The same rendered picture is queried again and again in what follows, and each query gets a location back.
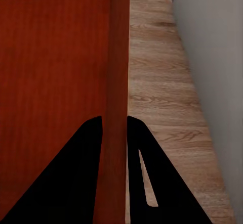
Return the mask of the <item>storage box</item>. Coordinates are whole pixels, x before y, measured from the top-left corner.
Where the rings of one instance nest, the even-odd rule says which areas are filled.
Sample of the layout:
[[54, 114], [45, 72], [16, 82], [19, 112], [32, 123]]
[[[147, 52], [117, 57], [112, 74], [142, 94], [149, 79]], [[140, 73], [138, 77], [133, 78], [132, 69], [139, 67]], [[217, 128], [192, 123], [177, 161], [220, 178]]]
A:
[[130, 0], [0, 0], [0, 222], [102, 117], [92, 224], [125, 224]]

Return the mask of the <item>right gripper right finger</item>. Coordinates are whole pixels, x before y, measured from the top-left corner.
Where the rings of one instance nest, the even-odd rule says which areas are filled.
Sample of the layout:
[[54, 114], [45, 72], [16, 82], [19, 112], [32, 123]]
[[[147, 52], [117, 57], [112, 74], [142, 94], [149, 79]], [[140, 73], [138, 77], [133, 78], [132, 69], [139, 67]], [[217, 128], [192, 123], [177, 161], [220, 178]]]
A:
[[[127, 116], [131, 224], [213, 224], [148, 127]], [[147, 204], [139, 150], [158, 207]]]

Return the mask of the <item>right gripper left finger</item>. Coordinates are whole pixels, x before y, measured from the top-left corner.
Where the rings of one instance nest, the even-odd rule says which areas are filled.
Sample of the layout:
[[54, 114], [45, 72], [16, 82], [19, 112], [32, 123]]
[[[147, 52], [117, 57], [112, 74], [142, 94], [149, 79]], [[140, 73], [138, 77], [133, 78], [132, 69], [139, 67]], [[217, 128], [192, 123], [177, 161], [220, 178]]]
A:
[[92, 224], [102, 135], [85, 121], [0, 224]]

